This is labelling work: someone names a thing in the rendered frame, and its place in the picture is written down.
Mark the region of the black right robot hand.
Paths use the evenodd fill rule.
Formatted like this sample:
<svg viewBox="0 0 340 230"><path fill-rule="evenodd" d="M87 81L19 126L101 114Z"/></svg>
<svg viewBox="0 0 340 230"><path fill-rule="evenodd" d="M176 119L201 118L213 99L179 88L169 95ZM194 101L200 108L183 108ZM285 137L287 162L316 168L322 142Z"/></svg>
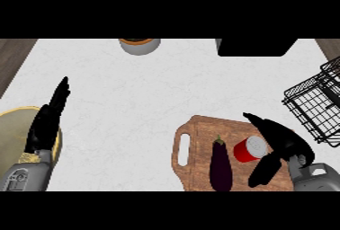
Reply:
<svg viewBox="0 0 340 230"><path fill-rule="evenodd" d="M306 140L281 123L262 119L251 113L244 113L243 116L256 126L272 148L272 152L262 157L248 177L248 186L253 188L257 185L268 185L281 169L281 160L290 163L296 156L297 168L305 169L313 163L315 153Z"/></svg>

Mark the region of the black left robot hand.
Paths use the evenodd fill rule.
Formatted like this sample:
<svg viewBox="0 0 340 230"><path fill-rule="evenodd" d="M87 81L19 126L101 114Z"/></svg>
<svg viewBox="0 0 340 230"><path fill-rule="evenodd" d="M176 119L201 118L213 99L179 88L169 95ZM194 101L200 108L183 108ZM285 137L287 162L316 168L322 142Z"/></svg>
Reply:
<svg viewBox="0 0 340 230"><path fill-rule="evenodd" d="M53 148L59 132L59 117L70 94L68 77L64 77L49 104L43 105L36 114L27 136L25 153L33 154L37 150L50 150Z"/></svg>

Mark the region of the red can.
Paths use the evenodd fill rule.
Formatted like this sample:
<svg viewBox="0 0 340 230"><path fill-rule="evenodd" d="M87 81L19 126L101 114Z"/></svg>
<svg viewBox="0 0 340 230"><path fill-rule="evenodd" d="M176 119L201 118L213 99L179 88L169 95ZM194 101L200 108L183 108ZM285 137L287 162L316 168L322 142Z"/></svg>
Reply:
<svg viewBox="0 0 340 230"><path fill-rule="evenodd" d="M268 144L259 136L250 136L234 147L234 157L241 163L260 159L266 154Z"/></svg>

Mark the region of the brown wooden cutting board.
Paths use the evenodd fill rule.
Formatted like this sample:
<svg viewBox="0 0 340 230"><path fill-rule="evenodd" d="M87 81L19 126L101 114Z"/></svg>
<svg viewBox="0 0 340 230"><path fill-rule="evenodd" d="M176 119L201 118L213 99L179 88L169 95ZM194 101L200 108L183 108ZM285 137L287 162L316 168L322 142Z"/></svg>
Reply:
<svg viewBox="0 0 340 230"><path fill-rule="evenodd" d="M189 159L182 166L177 162L177 151L180 147L180 136L189 135ZM229 119L217 119L194 115L189 121L177 128L172 166L180 179L185 191L213 191L210 184L210 161L213 155L213 142L220 137L226 143L229 163L232 170L232 191L293 191L294 186L288 173L288 166L281 162L281 169L277 172L268 185L254 188L248 186L248 177L259 163L257 160L241 163L234 157L234 147L250 136L259 136L256 126L248 122Z"/></svg>

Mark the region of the yellow-rimmed round plate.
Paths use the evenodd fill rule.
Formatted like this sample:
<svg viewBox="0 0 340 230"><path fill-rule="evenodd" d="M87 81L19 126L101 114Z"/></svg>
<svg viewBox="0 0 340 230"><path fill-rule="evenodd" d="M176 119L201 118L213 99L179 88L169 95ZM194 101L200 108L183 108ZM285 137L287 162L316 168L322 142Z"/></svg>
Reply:
<svg viewBox="0 0 340 230"><path fill-rule="evenodd" d="M39 163L39 157L24 152L33 120L40 108L24 106L0 112L0 180L19 163Z"/></svg>

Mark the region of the dark purple eggplant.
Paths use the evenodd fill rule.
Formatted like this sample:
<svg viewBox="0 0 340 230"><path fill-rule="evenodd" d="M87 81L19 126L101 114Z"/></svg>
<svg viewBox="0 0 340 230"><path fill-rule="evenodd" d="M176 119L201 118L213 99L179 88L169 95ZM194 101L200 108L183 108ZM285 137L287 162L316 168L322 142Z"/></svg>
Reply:
<svg viewBox="0 0 340 230"><path fill-rule="evenodd" d="M219 137L213 143L210 162L210 184L216 191L229 191L232 187L232 170L226 143Z"/></svg>

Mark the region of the black appliance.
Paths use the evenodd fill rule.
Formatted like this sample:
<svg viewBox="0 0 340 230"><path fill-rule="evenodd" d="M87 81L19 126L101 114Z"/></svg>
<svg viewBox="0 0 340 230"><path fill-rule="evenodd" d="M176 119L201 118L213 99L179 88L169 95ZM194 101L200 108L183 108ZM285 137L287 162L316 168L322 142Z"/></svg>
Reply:
<svg viewBox="0 0 340 230"><path fill-rule="evenodd" d="M220 57L281 57L296 39L216 39Z"/></svg>

